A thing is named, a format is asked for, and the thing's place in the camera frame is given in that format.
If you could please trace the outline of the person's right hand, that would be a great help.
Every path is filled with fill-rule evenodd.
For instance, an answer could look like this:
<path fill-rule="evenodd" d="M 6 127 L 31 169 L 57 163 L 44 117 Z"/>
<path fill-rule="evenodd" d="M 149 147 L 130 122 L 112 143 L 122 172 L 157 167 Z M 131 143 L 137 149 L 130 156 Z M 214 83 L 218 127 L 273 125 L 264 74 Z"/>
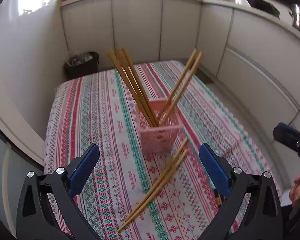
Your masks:
<path fill-rule="evenodd" d="M 292 202 L 292 207 L 296 207 L 300 200 L 300 175 L 294 180 L 294 186 L 289 192 L 289 198 Z"/>

